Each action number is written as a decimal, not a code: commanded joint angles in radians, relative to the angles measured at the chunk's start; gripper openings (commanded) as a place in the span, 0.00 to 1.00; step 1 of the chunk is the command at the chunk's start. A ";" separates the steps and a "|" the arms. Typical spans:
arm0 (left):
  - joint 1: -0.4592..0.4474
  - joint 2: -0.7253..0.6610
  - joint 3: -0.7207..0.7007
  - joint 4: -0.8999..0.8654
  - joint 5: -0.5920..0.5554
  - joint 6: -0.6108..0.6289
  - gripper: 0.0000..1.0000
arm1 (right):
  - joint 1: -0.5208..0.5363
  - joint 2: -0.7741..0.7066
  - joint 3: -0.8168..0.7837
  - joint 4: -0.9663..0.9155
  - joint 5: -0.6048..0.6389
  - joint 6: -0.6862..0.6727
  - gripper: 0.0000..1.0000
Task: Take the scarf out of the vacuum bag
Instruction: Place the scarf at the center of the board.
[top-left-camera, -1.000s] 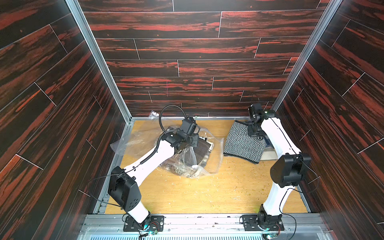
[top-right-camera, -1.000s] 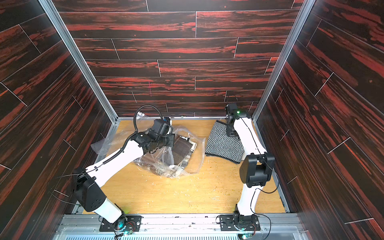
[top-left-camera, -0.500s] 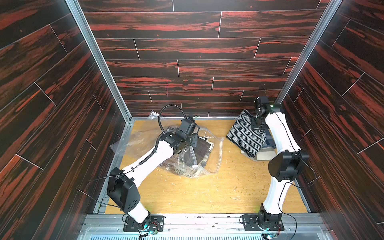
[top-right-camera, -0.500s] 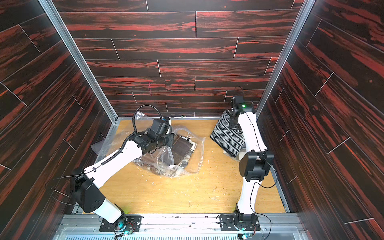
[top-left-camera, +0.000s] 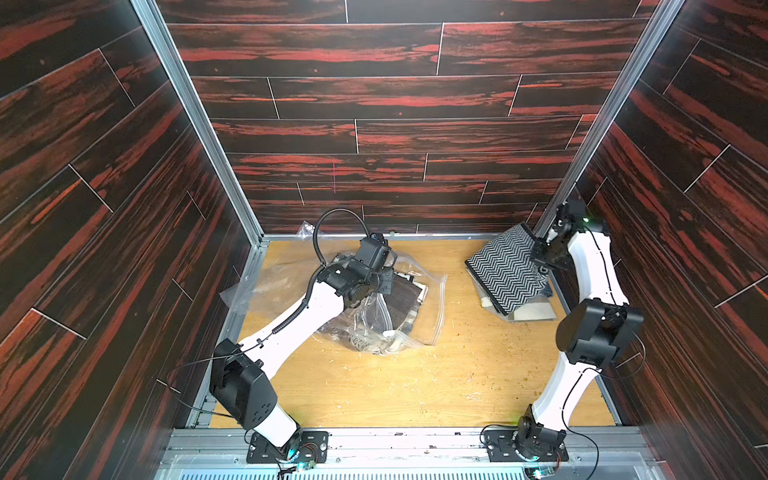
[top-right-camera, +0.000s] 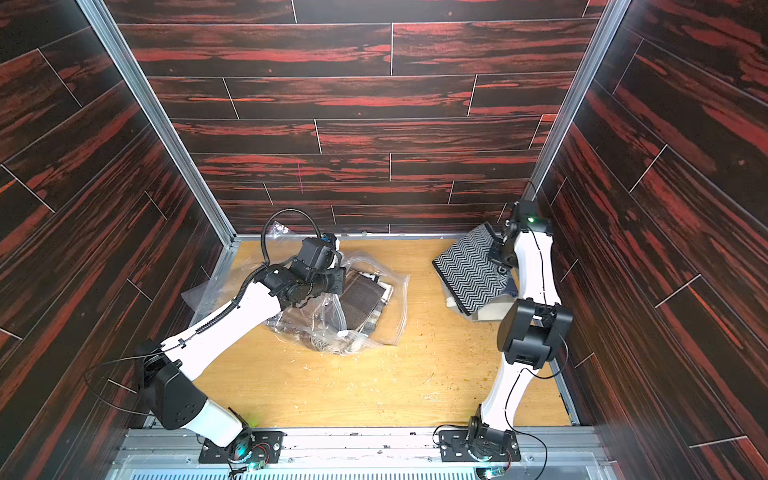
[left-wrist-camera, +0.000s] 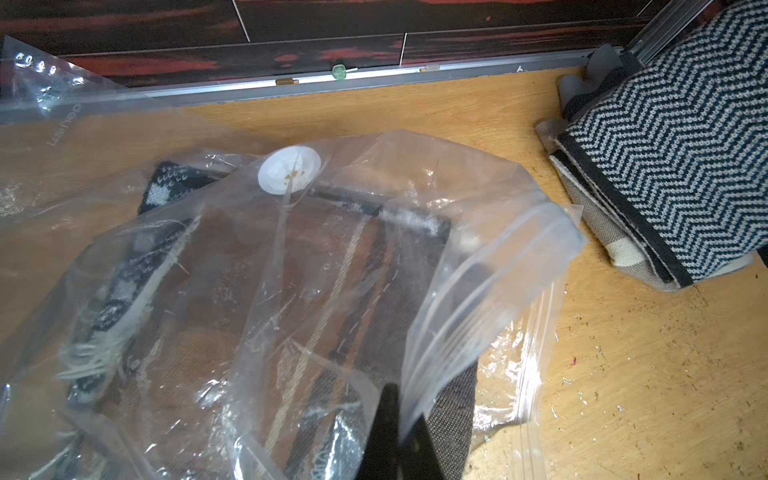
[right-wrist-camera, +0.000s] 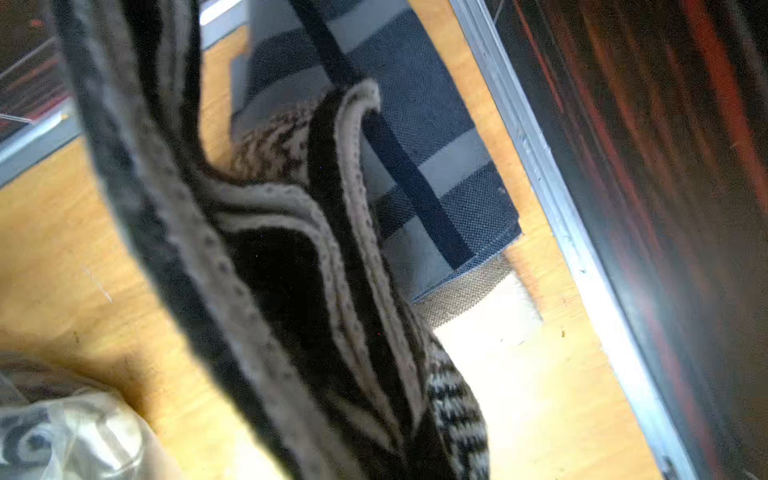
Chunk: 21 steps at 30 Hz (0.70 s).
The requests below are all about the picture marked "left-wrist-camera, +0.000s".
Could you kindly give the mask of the clear plastic vacuum bag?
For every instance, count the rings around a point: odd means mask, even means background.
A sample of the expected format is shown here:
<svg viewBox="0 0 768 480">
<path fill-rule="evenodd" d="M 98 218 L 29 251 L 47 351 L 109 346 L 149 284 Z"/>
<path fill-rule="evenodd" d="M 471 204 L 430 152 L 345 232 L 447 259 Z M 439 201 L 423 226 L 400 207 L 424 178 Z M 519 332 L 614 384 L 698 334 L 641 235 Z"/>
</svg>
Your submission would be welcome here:
<svg viewBox="0 0 768 480">
<path fill-rule="evenodd" d="M 5 479 L 542 479 L 579 213 L 411 131 L 274 148 L 13 38 Z"/>
</svg>

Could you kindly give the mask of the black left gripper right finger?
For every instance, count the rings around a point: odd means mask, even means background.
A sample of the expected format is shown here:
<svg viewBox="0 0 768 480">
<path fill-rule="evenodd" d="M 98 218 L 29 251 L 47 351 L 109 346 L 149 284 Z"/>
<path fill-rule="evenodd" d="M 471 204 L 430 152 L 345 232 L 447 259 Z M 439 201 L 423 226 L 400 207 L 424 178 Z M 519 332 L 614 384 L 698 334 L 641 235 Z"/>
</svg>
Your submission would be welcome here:
<svg viewBox="0 0 768 480">
<path fill-rule="evenodd" d="M 421 415 L 399 446 L 398 462 L 404 480 L 444 480 L 427 420 Z"/>
</svg>

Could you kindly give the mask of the brown plaid scarf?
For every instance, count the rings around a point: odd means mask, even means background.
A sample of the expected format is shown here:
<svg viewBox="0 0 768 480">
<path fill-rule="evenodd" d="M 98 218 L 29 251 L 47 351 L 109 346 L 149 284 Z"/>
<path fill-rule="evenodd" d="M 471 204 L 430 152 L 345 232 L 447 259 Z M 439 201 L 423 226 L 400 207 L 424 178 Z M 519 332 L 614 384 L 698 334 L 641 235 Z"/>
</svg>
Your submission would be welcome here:
<svg viewBox="0 0 768 480">
<path fill-rule="evenodd" d="M 160 479 L 351 479 L 452 230 L 316 189 L 206 213 L 114 415 Z"/>
</svg>

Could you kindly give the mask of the dark blue grey plaid scarf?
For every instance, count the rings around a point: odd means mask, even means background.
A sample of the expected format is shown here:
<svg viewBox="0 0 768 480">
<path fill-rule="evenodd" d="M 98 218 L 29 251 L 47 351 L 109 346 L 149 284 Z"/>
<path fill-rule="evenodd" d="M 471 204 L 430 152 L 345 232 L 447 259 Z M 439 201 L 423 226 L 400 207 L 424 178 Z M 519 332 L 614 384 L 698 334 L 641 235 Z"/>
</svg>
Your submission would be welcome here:
<svg viewBox="0 0 768 480">
<path fill-rule="evenodd" d="M 601 45 L 590 55 L 582 74 L 566 75 L 558 81 L 562 117 L 575 121 L 642 69 L 643 64 L 631 52 L 619 53 L 610 45 Z"/>
</svg>

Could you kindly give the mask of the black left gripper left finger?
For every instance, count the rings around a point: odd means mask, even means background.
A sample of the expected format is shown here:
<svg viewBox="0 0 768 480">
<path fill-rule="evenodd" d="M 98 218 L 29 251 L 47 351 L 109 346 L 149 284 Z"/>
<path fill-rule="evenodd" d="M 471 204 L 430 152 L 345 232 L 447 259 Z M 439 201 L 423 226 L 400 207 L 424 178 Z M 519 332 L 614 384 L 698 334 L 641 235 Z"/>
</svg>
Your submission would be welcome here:
<svg viewBox="0 0 768 480">
<path fill-rule="evenodd" d="M 386 384 L 364 449 L 357 480 L 396 480 L 399 454 L 399 388 Z"/>
</svg>

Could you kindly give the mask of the black white herringbone scarf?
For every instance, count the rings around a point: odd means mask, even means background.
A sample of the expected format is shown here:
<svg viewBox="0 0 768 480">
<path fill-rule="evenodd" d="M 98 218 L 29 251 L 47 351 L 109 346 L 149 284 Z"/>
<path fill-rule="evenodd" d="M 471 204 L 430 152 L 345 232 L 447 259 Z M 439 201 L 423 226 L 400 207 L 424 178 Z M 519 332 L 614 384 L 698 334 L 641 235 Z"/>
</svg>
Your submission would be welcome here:
<svg viewBox="0 0 768 480">
<path fill-rule="evenodd" d="M 767 245 L 767 5 L 739 1 L 538 134 L 613 266 L 678 291 Z"/>
</svg>

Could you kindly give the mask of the beige striped scarf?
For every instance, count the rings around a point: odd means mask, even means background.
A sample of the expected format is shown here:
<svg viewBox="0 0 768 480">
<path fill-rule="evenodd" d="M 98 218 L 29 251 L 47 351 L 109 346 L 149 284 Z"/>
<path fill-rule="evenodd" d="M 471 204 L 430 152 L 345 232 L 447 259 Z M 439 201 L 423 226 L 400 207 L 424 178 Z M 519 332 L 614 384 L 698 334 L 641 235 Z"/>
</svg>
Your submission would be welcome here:
<svg viewBox="0 0 768 480">
<path fill-rule="evenodd" d="M 747 266 L 767 244 L 767 125 L 602 105 L 537 134 L 612 265 L 661 291 Z"/>
</svg>

